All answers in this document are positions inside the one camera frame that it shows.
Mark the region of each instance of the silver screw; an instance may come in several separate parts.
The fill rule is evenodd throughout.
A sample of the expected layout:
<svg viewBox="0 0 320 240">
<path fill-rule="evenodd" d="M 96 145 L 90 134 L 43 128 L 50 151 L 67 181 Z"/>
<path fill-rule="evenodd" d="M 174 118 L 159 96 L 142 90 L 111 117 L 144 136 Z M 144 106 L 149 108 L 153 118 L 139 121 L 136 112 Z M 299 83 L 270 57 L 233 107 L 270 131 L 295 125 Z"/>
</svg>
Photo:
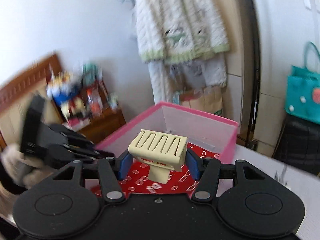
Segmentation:
<svg viewBox="0 0 320 240">
<path fill-rule="evenodd" d="M 122 197 L 122 193 L 120 191 L 110 191 L 107 193 L 107 198 L 109 199 L 119 199 Z"/>
<path fill-rule="evenodd" d="M 211 194 L 207 191 L 198 191 L 195 193 L 195 197 L 197 199 L 208 199 L 209 197 L 211 197 Z"/>
<path fill-rule="evenodd" d="M 155 199 L 155 203 L 157 203 L 157 204 L 160 204 L 160 203 L 162 203 L 162 202 L 163 202 L 163 200 L 162 200 L 161 198 Z"/>
</svg>

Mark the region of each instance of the box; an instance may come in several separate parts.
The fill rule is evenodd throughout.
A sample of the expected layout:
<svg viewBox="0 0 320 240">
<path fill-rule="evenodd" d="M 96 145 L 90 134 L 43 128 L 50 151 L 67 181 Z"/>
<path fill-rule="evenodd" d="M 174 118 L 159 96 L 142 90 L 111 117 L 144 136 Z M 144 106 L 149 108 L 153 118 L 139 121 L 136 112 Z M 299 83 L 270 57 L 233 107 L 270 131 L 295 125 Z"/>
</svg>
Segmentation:
<svg viewBox="0 0 320 240">
<path fill-rule="evenodd" d="M 188 142 L 219 154 L 222 163 L 231 163 L 236 146 L 238 123 L 232 120 L 160 102 L 150 107 L 111 134 L 97 149 L 120 156 L 140 133 L 141 129 L 172 133 L 188 137 Z"/>
</svg>

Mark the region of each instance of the white wall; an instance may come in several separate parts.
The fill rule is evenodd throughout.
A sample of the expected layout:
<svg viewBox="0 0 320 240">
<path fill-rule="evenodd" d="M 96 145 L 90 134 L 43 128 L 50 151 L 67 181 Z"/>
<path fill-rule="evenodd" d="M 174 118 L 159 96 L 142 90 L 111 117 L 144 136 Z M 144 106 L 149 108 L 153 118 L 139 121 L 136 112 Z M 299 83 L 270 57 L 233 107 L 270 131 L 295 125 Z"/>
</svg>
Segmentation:
<svg viewBox="0 0 320 240">
<path fill-rule="evenodd" d="M 319 46 L 320 7 L 317 12 L 315 0 L 310 0 L 311 9 L 305 7 L 303 0 L 254 0 L 254 3 L 261 50 L 261 94 L 254 137 L 263 142 L 258 151 L 272 155 L 285 113 L 291 65 L 303 66 L 307 41 Z"/>
<path fill-rule="evenodd" d="M 237 0 L 216 2 L 231 43 L 225 112 L 240 122 L 243 43 Z M 53 50 L 69 70 L 95 60 L 128 121 L 154 103 L 147 66 L 130 38 L 130 20 L 130 5 L 119 0 L 0 0 L 0 84 Z"/>
</svg>

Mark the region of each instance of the cream plastic object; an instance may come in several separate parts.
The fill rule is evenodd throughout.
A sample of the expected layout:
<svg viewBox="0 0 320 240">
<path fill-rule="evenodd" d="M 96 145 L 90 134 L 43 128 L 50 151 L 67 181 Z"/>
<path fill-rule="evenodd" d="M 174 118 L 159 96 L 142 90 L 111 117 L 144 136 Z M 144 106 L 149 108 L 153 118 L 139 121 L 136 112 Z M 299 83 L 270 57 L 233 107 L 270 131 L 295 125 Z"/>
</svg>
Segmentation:
<svg viewBox="0 0 320 240">
<path fill-rule="evenodd" d="M 187 141 L 187 137 L 141 129 L 128 150 L 139 162 L 150 165 L 148 179 L 166 184 L 170 171 L 182 171 Z"/>
</svg>

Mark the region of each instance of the wooden headboard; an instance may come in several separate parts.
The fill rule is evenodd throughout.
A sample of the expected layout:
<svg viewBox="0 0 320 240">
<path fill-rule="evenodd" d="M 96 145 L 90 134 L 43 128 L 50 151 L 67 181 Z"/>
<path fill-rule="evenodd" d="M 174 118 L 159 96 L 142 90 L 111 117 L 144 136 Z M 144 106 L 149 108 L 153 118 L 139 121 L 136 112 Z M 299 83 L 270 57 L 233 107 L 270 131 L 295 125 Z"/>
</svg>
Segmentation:
<svg viewBox="0 0 320 240">
<path fill-rule="evenodd" d="M 50 67 L 55 75 L 62 70 L 58 56 L 52 56 L 43 59 L 41 62 L 31 66 L 24 72 L 16 76 L 3 88 L 0 88 L 0 114 L 9 108 L 13 103 L 22 98 L 25 94 L 31 92 L 36 85 L 46 79 L 51 78 Z M 0 131 L 0 146 L 6 147 L 6 142 Z"/>
</svg>

